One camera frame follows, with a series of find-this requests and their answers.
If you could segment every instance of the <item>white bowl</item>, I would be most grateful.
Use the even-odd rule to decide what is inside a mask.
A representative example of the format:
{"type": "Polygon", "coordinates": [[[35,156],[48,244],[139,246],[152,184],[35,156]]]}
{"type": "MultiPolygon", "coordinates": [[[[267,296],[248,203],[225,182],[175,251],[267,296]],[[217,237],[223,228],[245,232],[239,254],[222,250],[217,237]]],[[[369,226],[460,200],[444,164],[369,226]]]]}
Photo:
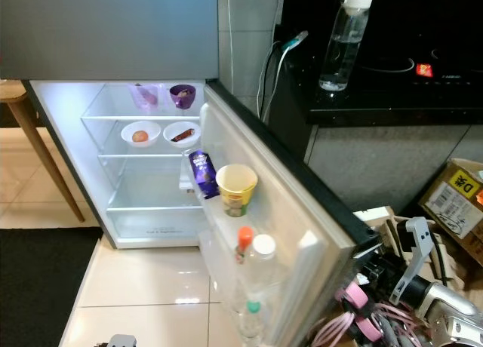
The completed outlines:
{"type": "Polygon", "coordinates": [[[172,146],[178,147],[180,149],[186,149],[188,147],[193,146],[198,140],[199,137],[202,135],[202,129],[193,122],[174,122],[171,123],[169,126],[165,128],[163,131],[163,137],[167,140],[172,146]],[[178,134],[193,128],[195,133],[192,136],[185,138],[184,140],[180,140],[178,142],[173,142],[171,139],[175,138],[178,134]]]}
{"type": "Polygon", "coordinates": [[[156,143],[161,134],[161,127],[159,124],[151,121],[138,121],[128,124],[121,131],[121,137],[130,146],[133,147],[150,147],[156,143]],[[148,140],[143,142],[134,142],[134,132],[144,131],[148,134],[148,140]]]}

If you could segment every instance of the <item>black floor mat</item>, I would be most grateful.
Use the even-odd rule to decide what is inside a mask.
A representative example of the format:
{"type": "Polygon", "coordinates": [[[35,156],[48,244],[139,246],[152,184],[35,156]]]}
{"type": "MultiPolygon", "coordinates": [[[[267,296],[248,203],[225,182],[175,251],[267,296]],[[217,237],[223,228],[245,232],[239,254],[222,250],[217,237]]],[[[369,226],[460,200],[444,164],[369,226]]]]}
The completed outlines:
{"type": "Polygon", "coordinates": [[[0,230],[0,346],[55,347],[100,228],[0,230]]]}

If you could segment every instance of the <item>orange bottle cap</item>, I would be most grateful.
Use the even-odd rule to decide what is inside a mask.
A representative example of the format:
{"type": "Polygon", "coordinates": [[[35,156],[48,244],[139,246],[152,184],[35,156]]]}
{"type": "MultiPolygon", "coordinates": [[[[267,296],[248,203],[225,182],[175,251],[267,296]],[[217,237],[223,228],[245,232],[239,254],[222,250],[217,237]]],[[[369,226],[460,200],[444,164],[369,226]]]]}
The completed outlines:
{"type": "Polygon", "coordinates": [[[245,250],[254,240],[254,230],[250,226],[243,226],[238,230],[238,248],[245,250]]]}

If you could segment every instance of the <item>beige tile floor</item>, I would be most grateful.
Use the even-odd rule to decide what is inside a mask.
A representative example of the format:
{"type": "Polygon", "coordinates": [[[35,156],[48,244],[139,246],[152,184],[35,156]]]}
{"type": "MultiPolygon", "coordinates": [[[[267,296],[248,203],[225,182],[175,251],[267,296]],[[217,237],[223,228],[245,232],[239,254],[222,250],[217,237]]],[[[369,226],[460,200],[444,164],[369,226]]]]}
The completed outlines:
{"type": "MultiPolygon", "coordinates": [[[[45,129],[39,129],[86,221],[79,223],[20,129],[0,129],[0,228],[98,226],[45,129]]],[[[199,250],[97,245],[62,347],[133,334],[138,347],[242,345],[199,250]]]]}

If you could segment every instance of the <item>paper cup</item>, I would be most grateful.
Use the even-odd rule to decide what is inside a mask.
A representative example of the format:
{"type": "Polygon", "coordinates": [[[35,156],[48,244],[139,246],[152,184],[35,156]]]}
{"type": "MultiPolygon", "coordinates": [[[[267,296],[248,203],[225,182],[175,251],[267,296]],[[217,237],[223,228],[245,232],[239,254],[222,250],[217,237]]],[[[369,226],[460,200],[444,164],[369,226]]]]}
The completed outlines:
{"type": "Polygon", "coordinates": [[[244,164],[228,164],[218,170],[217,184],[227,215],[238,217],[247,213],[257,182],[257,174],[244,164]]]}

